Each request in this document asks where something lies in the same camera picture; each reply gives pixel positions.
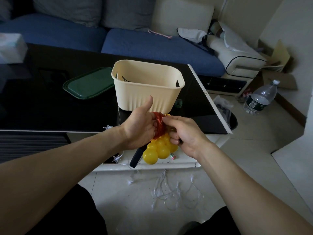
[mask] black glass tabletop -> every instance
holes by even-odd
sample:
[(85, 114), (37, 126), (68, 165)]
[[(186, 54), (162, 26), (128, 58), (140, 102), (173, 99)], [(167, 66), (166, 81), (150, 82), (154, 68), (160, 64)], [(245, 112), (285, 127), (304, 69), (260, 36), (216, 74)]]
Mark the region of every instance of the black glass tabletop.
[(73, 97), (62, 85), (68, 79), (121, 59), (169, 65), (181, 71), (185, 86), (180, 109), (171, 115), (193, 118), (206, 134), (227, 134), (225, 127), (186, 64), (138, 59), (68, 48), (28, 44), (24, 64), (0, 65), (0, 130), (101, 132), (125, 121), (130, 111), (118, 108), (115, 88), (88, 100)]

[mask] pillow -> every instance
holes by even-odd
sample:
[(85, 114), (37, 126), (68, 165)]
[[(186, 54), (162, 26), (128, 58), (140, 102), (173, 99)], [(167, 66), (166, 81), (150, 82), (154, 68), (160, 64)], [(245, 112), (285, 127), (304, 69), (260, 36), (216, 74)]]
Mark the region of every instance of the pillow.
[(11, 19), (12, 5), (8, 0), (0, 0), (0, 22)]
[(88, 27), (98, 27), (102, 0), (33, 0), (37, 12)]
[(103, 0), (100, 25), (108, 28), (147, 30), (156, 0)]

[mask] coffee table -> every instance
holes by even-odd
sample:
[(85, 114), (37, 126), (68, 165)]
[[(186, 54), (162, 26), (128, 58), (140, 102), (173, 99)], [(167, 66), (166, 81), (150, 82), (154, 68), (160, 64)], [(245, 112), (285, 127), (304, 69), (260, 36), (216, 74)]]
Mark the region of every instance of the coffee table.
[[(193, 118), (218, 146), (232, 133), (190, 65), (36, 44), (28, 44), (28, 47), (24, 64), (8, 65), (21, 77), (8, 80), (0, 93), (0, 108), (5, 112), (0, 114), (2, 133), (99, 133), (104, 131), (104, 126), (117, 126), (119, 118), (122, 123), (131, 112), (119, 109), (114, 88), (89, 100), (76, 99), (62, 89), (66, 80), (100, 67), (113, 67), (121, 59), (177, 68), (185, 80), (178, 96), (183, 103), (180, 109), (173, 107), (170, 114)], [(134, 150), (125, 151), (118, 164), (102, 164), (96, 170), (131, 170), (129, 162), (134, 153)], [(142, 160), (136, 170), (200, 166), (180, 150), (175, 154), (175, 160), (159, 160), (154, 165), (147, 165)]]

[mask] white tissue pack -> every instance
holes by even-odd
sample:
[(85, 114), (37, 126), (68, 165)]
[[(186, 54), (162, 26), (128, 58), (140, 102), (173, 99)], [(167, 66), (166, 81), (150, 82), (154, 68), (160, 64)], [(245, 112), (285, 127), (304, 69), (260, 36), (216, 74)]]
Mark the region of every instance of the white tissue pack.
[(21, 34), (0, 33), (0, 64), (23, 63), (27, 49)]

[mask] green lid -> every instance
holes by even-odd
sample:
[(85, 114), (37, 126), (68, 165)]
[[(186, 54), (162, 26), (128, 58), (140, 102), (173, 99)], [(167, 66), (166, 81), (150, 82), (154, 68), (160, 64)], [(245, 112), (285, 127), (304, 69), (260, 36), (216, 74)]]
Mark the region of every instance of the green lid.
[(112, 68), (99, 68), (92, 72), (70, 79), (63, 89), (78, 99), (90, 99), (114, 86)]

